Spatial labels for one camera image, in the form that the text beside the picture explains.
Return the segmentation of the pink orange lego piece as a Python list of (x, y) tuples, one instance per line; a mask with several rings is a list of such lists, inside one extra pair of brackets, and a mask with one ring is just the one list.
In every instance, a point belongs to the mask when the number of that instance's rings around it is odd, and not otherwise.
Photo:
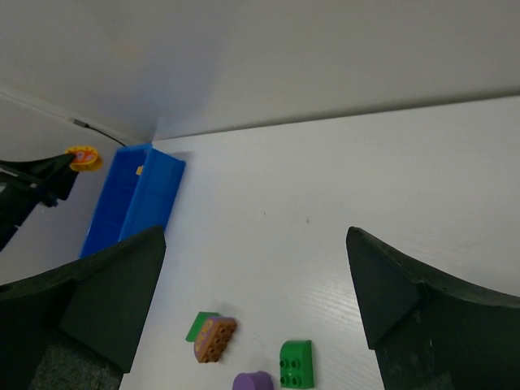
[(210, 316), (202, 324), (193, 344), (198, 363), (218, 362), (237, 329), (232, 317)]

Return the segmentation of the purple oval lego piece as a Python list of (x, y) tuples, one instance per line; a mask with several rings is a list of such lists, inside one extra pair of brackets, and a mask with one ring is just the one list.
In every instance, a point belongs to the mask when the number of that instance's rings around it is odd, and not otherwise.
[(274, 390), (271, 376), (262, 370), (240, 373), (232, 383), (232, 390)]

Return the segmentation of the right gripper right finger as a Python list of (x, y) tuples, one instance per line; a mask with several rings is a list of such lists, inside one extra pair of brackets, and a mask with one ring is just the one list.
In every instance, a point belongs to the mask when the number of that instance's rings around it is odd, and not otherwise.
[(359, 227), (346, 251), (386, 389), (517, 389), (519, 299), (412, 258)]

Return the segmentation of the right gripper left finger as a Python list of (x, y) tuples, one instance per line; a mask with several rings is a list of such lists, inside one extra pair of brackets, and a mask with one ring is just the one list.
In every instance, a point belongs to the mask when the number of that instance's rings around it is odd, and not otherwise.
[(163, 228), (1, 287), (3, 389), (117, 389), (166, 253)]

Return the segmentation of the green lego block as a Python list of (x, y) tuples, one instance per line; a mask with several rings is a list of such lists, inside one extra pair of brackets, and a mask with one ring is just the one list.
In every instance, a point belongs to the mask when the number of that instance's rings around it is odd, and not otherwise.
[(220, 313), (218, 313), (218, 312), (200, 311), (197, 314), (196, 318), (194, 319), (193, 324), (190, 327), (188, 334), (185, 337), (185, 340), (189, 343), (193, 343), (196, 340), (199, 331), (202, 329), (204, 322), (209, 317), (219, 317), (219, 316), (220, 316)]
[(287, 340), (279, 351), (279, 383), (282, 388), (314, 388), (311, 340)]

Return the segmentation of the yellow oval printed lego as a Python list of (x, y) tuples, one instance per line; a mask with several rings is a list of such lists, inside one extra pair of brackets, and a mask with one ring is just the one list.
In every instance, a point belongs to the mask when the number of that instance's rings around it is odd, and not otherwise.
[(69, 164), (73, 171), (97, 171), (103, 166), (102, 156), (92, 146), (72, 146), (67, 149), (66, 153), (74, 155), (72, 162)]

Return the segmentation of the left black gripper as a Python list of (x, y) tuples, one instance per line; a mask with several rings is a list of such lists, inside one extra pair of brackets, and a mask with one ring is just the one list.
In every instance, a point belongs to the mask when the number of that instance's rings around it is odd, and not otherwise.
[(66, 201), (78, 173), (75, 155), (60, 154), (27, 162), (1, 161), (1, 250), (39, 203)]

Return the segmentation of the blue compartment bin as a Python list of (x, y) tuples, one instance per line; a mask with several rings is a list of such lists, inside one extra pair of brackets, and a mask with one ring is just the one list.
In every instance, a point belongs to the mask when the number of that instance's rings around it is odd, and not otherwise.
[[(136, 175), (143, 166), (141, 175)], [(95, 254), (141, 231), (168, 224), (186, 162), (151, 144), (118, 149), (80, 251)]]

